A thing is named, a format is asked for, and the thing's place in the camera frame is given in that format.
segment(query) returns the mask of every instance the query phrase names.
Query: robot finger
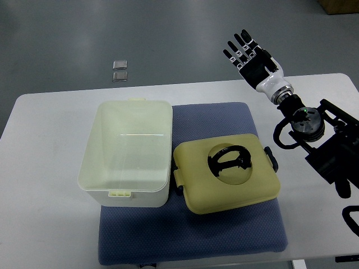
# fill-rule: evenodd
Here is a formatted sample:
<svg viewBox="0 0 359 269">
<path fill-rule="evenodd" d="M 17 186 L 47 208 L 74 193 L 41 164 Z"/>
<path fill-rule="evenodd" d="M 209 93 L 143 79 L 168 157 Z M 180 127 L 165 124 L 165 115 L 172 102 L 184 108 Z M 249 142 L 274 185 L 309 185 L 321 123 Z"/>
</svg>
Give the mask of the robot finger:
<svg viewBox="0 0 359 269">
<path fill-rule="evenodd" d="M 249 56 L 249 58 L 254 58 L 256 55 L 253 50 L 243 41 L 243 39 L 238 35 L 234 34 L 234 38 L 238 41 L 241 47 L 245 50 L 245 53 Z"/>
<path fill-rule="evenodd" d="M 231 41 L 228 41 L 229 47 L 237 54 L 238 58 L 242 61 L 243 64 L 249 62 L 247 56 L 245 56 Z"/>
<path fill-rule="evenodd" d="M 237 67 L 238 70 L 241 70 L 241 68 L 243 67 L 243 64 L 240 63 L 234 56 L 231 55 L 231 53 L 229 51 L 227 51 L 226 49 L 223 50 L 223 53 L 225 56 L 227 56 L 227 58 L 230 60 L 231 63 L 233 63 L 233 65 L 235 67 Z"/>
<path fill-rule="evenodd" d="M 250 47 L 250 49 L 254 51 L 257 47 L 261 48 L 245 29 L 243 29 L 241 32 L 241 38 L 244 40 L 245 43 L 247 43 L 248 47 Z"/>
</svg>

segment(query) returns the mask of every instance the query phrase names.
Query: transparent square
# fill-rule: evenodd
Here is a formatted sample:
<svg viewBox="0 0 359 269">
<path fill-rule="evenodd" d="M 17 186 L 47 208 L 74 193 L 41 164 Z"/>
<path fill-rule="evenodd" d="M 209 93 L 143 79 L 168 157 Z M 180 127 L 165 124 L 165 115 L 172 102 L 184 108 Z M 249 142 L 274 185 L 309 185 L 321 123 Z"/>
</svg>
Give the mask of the transparent square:
<svg viewBox="0 0 359 269">
<path fill-rule="evenodd" d="M 127 68 L 126 60 L 117 60 L 113 62 L 113 70 L 126 69 L 126 68 Z"/>
<path fill-rule="evenodd" d="M 127 72 L 113 72 L 112 81 L 127 81 Z"/>
</svg>

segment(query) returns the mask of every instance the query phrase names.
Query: robotic hand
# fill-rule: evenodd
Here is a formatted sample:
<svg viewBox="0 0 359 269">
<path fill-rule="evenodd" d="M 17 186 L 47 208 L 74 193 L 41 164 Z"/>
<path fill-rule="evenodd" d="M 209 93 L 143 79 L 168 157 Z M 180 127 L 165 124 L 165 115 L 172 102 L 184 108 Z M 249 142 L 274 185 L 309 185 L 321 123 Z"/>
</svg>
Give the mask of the robotic hand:
<svg viewBox="0 0 359 269">
<path fill-rule="evenodd" d="M 223 50 L 223 53 L 237 67 L 239 73 L 253 89 L 265 93 L 275 105 L 279 105 L 288 94 L 293 94 L 293 87 L 284 79 L 283 69 L 279 63 L 266 50 L 262 49 L 246 30 L 242 30 L 241 36 L 235 34 L 234 37 L 248 57 L 231 41 L 228 42 L 228 45 L 240 61 L 226 49 Z"/>
<path fill-rule="evenodd" d="M 293 94 L 292 85 L 283 77 L 278 62 L 252 39 L 246 30 L 241 36 L 234 35 L 245 53 L 242 53 L 231 41 L 229 47 L 235 52 L 236 59 L 227 50 L 223 53 L 237 67 L 242 77 L 256 91 L 263 92 L 284 115 L 276 126 L 273 139 L 283 149 L 301 146 L 309 155 L 307 162 L 329 183 L 335 183 L 339 196 L 351 196 L 350 183 L 359 188 L 359 121 L 323 99 L 318 108 L 303 105 L 298 95 Z M 334 127 L 335 134 L 320 147 L 313 148 L 307 142 L 322 138 L 325 123 Z M 280 141 L 283 128 L 290 124 L 289 135 L 296 143 L 284 145 Z"/>
</svg>

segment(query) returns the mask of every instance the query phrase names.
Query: container lid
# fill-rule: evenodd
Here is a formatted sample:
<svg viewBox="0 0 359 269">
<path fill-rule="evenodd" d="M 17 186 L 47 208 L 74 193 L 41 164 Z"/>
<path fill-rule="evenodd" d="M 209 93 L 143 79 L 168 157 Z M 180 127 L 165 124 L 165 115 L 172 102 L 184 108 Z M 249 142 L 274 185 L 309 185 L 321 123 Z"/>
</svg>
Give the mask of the container lid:
<svg viewBox="0 0 359 269">
<path fill-rule="evenodd" d="M 90 132 L 79 186 L 89 192 L 161 190 L 169 180 L 171 140 L 168 102 L 104 102 Z"/>
<path fill-rule="evenodd" d="M 219 173 L 211 171 L 209 160 L 227 148 L 233 150 L 223 154 L 218 162 L 227 163 L 228 167 L 221 167 Z M 238 165 L 241 156 L 247 159 L 246 150 L 250 163 L 244 160 L 243 165 Z M 187 207 L 196 214 L 253 205 L 279 194 L 280 182 L 254 134 L 184 142 L 174 150 L 174 160 L 178 167 L 174 171 L 176 184 L 183 186 Z"/>
</svg>

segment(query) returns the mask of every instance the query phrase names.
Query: blue fabric mat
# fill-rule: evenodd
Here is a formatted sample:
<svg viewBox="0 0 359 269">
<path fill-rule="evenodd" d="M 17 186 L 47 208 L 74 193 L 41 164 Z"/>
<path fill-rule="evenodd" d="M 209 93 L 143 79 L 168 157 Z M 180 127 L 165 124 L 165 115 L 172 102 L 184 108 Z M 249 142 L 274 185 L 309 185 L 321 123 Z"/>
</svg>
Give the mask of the blue fabric mat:
<svg viewBox="0 0 359 269">
<path fill-rule="evenodd" d="M 244 103 L 173 107 L 172 150 L 181 142 L 257 131 Z M 281 252 L 288 242 L 277 199 L 196 215 L 175 193 L 158 208 L 102 207 L 99 262 L 144 264 L 215 256 Z"/>
</svg>

